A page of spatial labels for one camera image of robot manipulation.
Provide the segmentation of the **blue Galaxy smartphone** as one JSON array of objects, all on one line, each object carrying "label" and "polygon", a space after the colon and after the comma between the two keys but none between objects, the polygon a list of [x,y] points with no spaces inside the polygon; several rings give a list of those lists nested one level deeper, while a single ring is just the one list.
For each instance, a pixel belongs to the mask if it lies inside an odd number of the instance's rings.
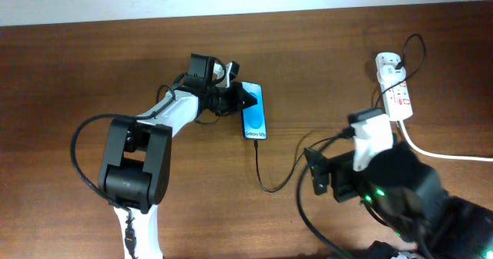
[{"label": "blue Galaxy smartphone", "polygon": [[242,86],[257,101],[256,105],[242,111],[243,135],[247,140],[266,140],[267,125],[262,87],[251,82],[242,82]]}]

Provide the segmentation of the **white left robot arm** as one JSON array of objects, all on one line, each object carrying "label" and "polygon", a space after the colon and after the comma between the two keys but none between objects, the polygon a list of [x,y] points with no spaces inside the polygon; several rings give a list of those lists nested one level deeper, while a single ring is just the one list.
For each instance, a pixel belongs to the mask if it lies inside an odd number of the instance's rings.
[{"label": "white left robot arm", "polygon": [[217,117],[257,104],[235,80],[237,62],[192,54],[189,69],[156,105],[138,116],[112,119],[98,188],[114,201],[126,258],[161,258],[157,209],[169,185],[173,137],[204,110]]}]

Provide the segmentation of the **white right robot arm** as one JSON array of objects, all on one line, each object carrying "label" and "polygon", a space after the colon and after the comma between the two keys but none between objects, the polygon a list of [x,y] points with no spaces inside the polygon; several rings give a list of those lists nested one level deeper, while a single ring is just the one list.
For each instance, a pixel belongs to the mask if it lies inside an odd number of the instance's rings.
[{"label": "white right robot arm", "polygon": [[361,171],[353,151],[326,158],[305,150],[314,193],[332,191],[343,203],[360,198],[378,222],[426,258],[490,258],[492,212],[443,188],[438,172],[421,162],[405,143],[374,156]]}]

